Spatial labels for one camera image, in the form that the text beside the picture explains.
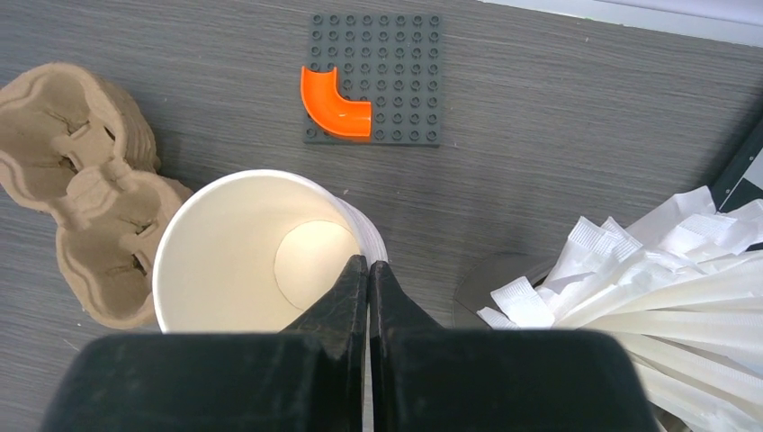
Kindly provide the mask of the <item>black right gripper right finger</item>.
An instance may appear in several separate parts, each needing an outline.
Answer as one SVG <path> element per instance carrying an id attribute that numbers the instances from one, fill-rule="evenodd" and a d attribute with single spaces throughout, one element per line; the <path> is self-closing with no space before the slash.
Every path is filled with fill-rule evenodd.
<path id="1" fill-rule="evenodd" d="M 448 329 L 390 266 L 369 279 L 377 431 L 654 431 L 624 349 L 587 330 Z"/>

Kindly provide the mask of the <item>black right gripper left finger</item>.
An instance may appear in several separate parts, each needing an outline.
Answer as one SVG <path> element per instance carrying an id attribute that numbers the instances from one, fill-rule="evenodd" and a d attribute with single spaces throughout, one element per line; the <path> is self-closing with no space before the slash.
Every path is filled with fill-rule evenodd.
<path id="1" fill-rule="evenodd" d="M 368 269 L 277 333 L 120 334 L 69 367 L 45 431 L 359 431 Z"/>

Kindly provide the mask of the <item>stack of paper cups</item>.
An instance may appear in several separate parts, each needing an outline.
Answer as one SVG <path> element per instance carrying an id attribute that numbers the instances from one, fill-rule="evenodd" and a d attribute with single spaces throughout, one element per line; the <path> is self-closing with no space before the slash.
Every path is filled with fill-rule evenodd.
<path id="1" fill-rule="evenodd" d="M 237 172 L 194 193 L 158 244 L 152 290 L 171 333 L 275 332 L 323 297 L 347 261 L 388 259 L 350 203 L 301 175 Z"/>

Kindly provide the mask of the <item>white paper-wrapped straws bundle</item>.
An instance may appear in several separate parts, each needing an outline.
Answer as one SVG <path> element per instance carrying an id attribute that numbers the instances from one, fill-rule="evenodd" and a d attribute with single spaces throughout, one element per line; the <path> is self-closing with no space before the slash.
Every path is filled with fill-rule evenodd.
<path id="1" fill-rule="evenodd" d="M 585 329 L 630 356 L 649 401 L 694 431 L 762 428 L 762 202 L 677 193 L 629 227 L 580 218 L 539 286 L 491 290 L 493 329 Z"/>

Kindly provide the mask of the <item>orange curved toy piece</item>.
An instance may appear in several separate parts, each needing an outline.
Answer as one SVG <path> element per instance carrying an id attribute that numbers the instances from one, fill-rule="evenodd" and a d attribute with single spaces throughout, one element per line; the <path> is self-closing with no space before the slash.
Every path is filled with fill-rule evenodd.
<path id="1" fill-rule="evenodd" d="M 339 72 L 301 68 L 301 100 L 309 117 L 329 135 L 343 140 L 369 140 L 373 105 L 345 99 L 339 92 Z"/>

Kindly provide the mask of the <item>small dark mat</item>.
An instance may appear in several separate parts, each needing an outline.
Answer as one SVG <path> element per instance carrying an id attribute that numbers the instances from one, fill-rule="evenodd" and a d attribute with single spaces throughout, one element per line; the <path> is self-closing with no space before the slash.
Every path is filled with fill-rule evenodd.
<path id="1" fill-rule="evenodd" d="M 305 112 L 306 144 L 435 147 L 444 108 L 444 18 L 432 13 L 315 13 L 303 67 L 338 68 L 339 92 L 373 105 L 369 140 L 340 139 Z"/>

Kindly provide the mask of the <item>brown pulp cup carrier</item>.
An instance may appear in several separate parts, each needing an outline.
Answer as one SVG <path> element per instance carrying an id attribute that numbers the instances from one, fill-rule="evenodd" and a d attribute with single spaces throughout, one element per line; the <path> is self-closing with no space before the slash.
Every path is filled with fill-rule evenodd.
<path id="1" fill-rule="evenodd" d="M 157 248 L 192 193 L 160 166 L 135 100 L 83 67 L 48 63 L 2 89 L 2 186 L 54 219 L 60 272 L 82 308 L 111 329 L 157 319 Z"/>

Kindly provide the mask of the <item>black white checkerboard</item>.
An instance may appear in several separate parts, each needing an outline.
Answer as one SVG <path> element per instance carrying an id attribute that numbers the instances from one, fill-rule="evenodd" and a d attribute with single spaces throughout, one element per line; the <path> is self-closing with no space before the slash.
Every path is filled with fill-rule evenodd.
<path id="1" fill-rule="evenodd" d="M 717 211 L 728 213 L 762 198 L 762 120 L 710 186 Z"/>

